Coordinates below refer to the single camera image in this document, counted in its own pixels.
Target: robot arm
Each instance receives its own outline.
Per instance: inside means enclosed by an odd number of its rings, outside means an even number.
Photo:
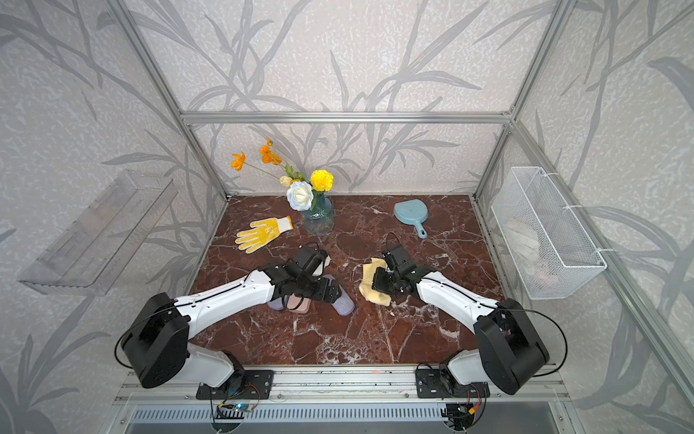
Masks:
[[[497,301],[475,294],[426,265],[415,265],[398,244],[383,252],[388,270],[374,275],[373,289],[397,296],[412,294],[432,304],[475,334],[476,350],[460,351],[441,363],[441,380],[452,394],[470,383],[491,381],[514,394],[549,361],[549,353],[513,299]]]
[[[188,339],[243,309],[280,297],[295,294],[328,303],[348,297],[338,282],[322,277],[329,263],[324,250],[303,247],[285,264],[269,264],[208,291],[177,299],[157,294],[145,303],[118,343],[142,387],[156,387],[173,378],[211,387],[229,385],[234,375],[243,375],[240,363]]]

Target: yellow dotted glove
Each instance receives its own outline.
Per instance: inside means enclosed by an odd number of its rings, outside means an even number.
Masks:
[[[239,250],[245,250],[246,253],[253,253],[260,247],[279,237],[282,232],[294,229],[291,225],[291,219],[286,216],[283,219],[259,220],[251,222],[251,230],[241,231],[236,234],[236,244],[240,244]]]

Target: flower vase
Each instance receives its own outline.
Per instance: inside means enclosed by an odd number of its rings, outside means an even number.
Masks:
[[[324,194],[316,195],[311,209],[301,211],[301,217],[303,218],[303,225],[310,235],[325,235],[335,225],[332,203]]]

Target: marble tabletop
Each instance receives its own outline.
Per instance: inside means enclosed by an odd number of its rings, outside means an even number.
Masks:
[[[429,209],[420,240],[413,226],[401,224],[393,206],[420,199]],[[231,200],[192,293],[233,281],[272,261],[284,262],[311,241],[328,251],[327,274],[337,277],[355,302],[352,314],[339,316],[327,303],[311,302],[309,312],[276,312],[254,306],[224,319],[191,342],[234,354],[245,365],[441,362],[459,349],[474,349],[475,337],[435,306],[410,296],[390,306],[370,303],[359,293],[362,264],[380,257],[384,239],[394,232],[417,264],[427,264],[471,291],[503,299],[480,226],[468,196],[330,196],[335,228],[312,237],[301,215],[284,197]],[[236,232],[254,220],[289,215],[293,231],[246,254],[234,243]]]

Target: white rose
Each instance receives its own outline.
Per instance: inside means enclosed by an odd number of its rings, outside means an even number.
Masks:
[[[291,209],[309,210],[311,209],[311,202],[313,202],[313,187],[306,181],[295,182],[287,190],[287,200]]]

